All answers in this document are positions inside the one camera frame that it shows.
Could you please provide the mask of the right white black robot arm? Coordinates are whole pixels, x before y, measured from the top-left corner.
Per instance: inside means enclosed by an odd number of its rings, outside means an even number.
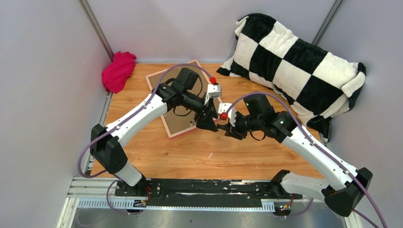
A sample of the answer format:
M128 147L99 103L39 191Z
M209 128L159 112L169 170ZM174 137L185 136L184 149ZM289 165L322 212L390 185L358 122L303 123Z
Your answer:
M337 215L350 216L367 193L373 174L367 168L357 169L342 161L289 112L275 112L264 94L253 92L242 99L248 115L236 111L231 103L219 105L219 117L228 123L217 127L225 130L225 136L242 140L247 134L261 131L265 137L297 152L323 176L317 179L281 170L270 181L272 194L280 199L288 194L307 196L323 201Z

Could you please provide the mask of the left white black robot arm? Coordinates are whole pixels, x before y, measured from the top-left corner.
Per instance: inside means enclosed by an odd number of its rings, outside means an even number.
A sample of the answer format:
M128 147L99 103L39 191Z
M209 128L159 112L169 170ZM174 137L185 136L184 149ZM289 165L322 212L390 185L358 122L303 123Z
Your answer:
M151 121L174 110L178 106L195 113L196 127L216 132L218 118L214 99L220 97L221 87L216 78L209 77L204 97L190 92L200 75L184 64L175 78L158 84L138 106L106 127L96 125L91 132L90 154L103 166L106 172L127 184L127 190L134 196L145 192L145 176L130 163L124 147Z

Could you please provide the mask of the pink picture frame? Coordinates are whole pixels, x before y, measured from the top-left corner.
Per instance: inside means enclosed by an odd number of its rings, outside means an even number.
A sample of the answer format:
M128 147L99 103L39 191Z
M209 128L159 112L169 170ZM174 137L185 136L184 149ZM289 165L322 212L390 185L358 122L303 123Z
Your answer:
M168 112L162 115L162 121L169 138L196 129L195 115L206 107L204 98L211 81L200 68L198 60L193 60L145 77L150 90L157 87L156 94L167 102ZM217 111L222 100L213 98L209 102L214 102Z

